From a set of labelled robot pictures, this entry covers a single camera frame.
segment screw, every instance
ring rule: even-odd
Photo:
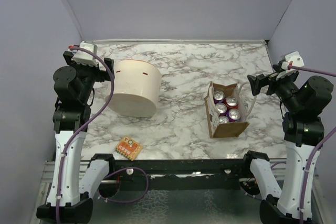
[[[132,175],[132,174],[133,174],[133,169],[127,169],[127,170],[126,170],[126,173],[127,173],[128,175]]]

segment lavender wall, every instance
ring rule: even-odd
[[[293,0],[269,42],[272,62],[292,51],[299,51],[306,67],[336,71],[336,0]],[[301,86],[310,73],[301,72],[297,85]],[[327,77],[336,85],[336,79]],[[336,87],[333,100],[321,115],[326,134],[336,125]],[[336,209],[335,173],[336,136],[325,143],[318,173],[330,209]]]
[[[0,6],[0,222],[29,223],[55,146],[52,75],[80,36],[60,0]]]
[[[83,37],[270,39],[291,0],[68,0]]]

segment cardboard can carrier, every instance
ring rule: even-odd
[[[219,111],[217,110],[213,93],[214,91],[222,91],[225,97],[233,96],[238,101],[238,110],[240,111],[240,121],[230,123],[219,123]],[[242,98],[239,95],[238,84],[233,83],[228,86],[211,82],[205,97],[206,117],[208,121],[209,135],[211,138],[237,137],[249,125],[248,112]]]

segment white marble surface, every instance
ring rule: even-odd
[[[239,137],[209,138],[204,97],[210,81],[242,83],[248,74],[270,73],[263,44],[137,44],[99,45],[98,54],[114,60],[140,59],[156,65],[162,74],[158,112],[152,118],[121,116],[106,108],[89,125],[82,159],[95,153],[113,153],[124,135],[144,148],[137,159],[241,158],[248,150],[285,157],[284,133],[277,97],[257,98],[250,126]],[[105,103],[108,83],[96,83],[92,113]],[[242,91],[250,104],[248,85]]]

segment silver can lid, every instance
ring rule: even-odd
[[[226,112],[226,105],[221,102],[216,104],[216,108],[219,110],[220,114]]]
[[[224,99],[224,93],[221,92],[221,91],[215,91],[214,99],[217,100],[217,101],[223,100]]]
[[[229,123],[229,118],[227,118],[226,116],[220,116],[219,118],[219,123]]]
[[[232,120],[239,120],[240,119],[240,111],[237,110],[237,109],[231,109],[229,110],[229,113],[228,113],[229,117],[232,119]]]
[[[231,107],[234,107],[238,104],[238,101],[235,97],[227,97],[226,98],[226,104],[231,106]]]

